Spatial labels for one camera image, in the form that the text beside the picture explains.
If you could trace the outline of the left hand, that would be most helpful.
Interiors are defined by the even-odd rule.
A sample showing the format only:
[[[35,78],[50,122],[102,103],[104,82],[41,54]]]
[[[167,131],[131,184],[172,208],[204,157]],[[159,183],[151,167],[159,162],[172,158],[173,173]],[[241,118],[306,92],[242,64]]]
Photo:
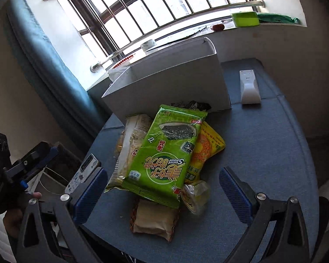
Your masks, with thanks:
[[[7,234],[13,238],[18,238],[21,228],[23,214],[27,207],[27,201],[23,204],[17,205],[11,210],[7,210],[3,218],[3,224]]]

